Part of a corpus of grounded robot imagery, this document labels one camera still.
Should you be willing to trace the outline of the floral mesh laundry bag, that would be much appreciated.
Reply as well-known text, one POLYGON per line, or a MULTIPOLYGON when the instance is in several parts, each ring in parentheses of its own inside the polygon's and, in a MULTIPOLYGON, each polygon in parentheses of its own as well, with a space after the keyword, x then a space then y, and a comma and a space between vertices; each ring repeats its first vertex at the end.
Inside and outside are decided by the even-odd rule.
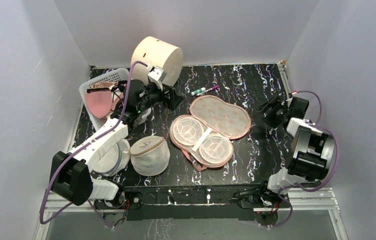
POLYGON ((189 114, 178 116, 169 128, 172 143, 199 172, 223 167, 234 154, 233 140, 250 130, 247 111, 213 95, 197 97, 189 114))

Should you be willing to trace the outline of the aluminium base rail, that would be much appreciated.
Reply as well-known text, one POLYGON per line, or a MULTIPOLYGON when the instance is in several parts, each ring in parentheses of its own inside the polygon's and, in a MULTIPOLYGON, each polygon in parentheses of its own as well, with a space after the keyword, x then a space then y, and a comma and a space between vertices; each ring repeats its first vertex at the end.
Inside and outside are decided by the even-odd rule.
POLYGON ((247 211, 276 214, 283 211, 338 211, 334 191, 324 187, 307 192, 291 188, 279 198, 259 194, 258 185, 197 185, 128 187, 114 200, 94 200, 103 213, 128 210, 129 220, 159 218, 247 219, 247 211))

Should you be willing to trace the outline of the white round mesh bag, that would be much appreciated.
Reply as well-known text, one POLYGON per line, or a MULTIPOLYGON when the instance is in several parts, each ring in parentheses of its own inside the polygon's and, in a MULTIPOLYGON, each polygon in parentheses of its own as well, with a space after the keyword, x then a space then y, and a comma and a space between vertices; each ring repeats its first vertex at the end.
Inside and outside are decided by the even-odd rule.
POLYGON ((135 142, 129 149, 134 170, 141 176, 161 174, 169 165, 170 150, 162 136, 151 135, 135 142))

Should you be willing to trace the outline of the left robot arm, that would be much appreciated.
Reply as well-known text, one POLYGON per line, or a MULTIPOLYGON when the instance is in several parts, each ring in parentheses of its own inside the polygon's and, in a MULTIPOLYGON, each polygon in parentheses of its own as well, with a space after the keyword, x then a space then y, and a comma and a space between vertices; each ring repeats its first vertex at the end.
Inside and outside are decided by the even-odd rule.
POLYGON ((126 198, 118 185, 106 179, 93 179, 91 172, 112 147, 128 136, 129 127, 144 111, 157 103, 173 111, 185 98, 172 86, 160 82, 145 85, 138 79, 127 80, 123 86, 90 88, 86 93, 115 90, 124 90, 123 97, 108 106, 113 114, 104 125, 72 151, 59 151, 54 155, 45 200, 54 192, 76 206, 90 200, 106 200, 113 208, 123 206, 126 198))

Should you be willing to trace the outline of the pink black bra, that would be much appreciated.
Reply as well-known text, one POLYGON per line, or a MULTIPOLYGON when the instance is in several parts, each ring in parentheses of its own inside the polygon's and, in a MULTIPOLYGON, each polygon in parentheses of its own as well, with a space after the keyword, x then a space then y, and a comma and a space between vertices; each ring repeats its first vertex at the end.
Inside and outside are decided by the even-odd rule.
POLYGON ((123 104, 127 80, 102 81, 84 91, 86 108, 96 118, 106 120, 123 104))

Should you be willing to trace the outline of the purple marker pen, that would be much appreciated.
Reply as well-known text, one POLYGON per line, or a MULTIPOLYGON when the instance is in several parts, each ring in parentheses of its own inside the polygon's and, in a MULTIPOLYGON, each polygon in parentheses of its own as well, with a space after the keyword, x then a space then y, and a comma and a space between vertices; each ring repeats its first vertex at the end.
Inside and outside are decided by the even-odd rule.
POLYGON ((218 89, 219 87, 220 87, 219 85, 215 85, 215 86, 208 88, 208 89, 206 89, 206 90, 204 90, 200 93, 197 93, 196 96, 199 97, 199 96, 205 95, 206 93, 208 93, 210 91, 214 91, 214 90, 218 89))

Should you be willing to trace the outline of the white plastic basket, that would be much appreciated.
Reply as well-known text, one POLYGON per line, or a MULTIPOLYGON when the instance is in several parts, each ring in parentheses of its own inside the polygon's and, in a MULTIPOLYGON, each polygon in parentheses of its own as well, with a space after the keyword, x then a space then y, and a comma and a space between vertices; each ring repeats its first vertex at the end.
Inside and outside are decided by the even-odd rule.
POLYGON ((127 81, 129 70, 126 68, 93 69, 91 79, 79 87, 79 93, 89 116, 93 129, 101 128, 112 114, 123 93, 118 83, 127 81))

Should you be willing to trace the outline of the green white glue stick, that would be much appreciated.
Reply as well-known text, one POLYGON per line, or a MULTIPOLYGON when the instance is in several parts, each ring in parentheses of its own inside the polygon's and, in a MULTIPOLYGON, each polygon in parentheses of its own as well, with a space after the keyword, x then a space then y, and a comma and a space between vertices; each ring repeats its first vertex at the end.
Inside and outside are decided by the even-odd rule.
POLYGON ((202 87, 202 88, 199 88, 199 89, 197 89, 197 90, 195 90, 195 91, 192 91, 190 94, 191 94, 191 96, 196 96, 196 95, 198 95, 198 94, 203 93, 205 90, 206 90, 206 88, 205 88, 205 87, 202 87))

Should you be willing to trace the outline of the cream cylindrical drum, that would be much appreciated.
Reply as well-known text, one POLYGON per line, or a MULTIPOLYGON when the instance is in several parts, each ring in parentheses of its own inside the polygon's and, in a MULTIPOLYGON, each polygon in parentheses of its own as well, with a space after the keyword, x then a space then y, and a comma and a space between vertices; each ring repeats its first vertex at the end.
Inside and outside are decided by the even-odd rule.
POLYGON ((174 86, 180 77, 183 60, 183 51, 180 47, 147 36, 135 48, 130 63, 141 61, 152 67, 162 68, 166 72, 163 83, 174 86))

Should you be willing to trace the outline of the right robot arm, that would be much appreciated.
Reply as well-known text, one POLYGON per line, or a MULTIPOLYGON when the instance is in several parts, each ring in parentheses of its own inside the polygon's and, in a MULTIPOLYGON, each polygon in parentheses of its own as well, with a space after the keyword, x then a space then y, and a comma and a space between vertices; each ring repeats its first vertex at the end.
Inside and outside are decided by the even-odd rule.
POLYGON ((323 181, 330 175, 335 140, 305 118, 308 108, 309 101, 298 96, 287 100, 275 96, 259 108, 267 126, 283 126, 293 137, 285 166, 262 183, 257 194, 264 207, 281 203, 291 188, 303 188, 304 183, 323 181))

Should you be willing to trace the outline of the flat round mesh bag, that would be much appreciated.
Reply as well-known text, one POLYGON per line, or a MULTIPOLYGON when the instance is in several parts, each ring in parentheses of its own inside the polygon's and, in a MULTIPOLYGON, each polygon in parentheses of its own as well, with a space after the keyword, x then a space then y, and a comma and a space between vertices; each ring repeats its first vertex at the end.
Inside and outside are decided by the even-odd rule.
POLYGON ((104 177, 116 175, 128 165, 131 158, 129 151, 129 142, 126 139, 120 140, 97 162, 93 171, 104 177))

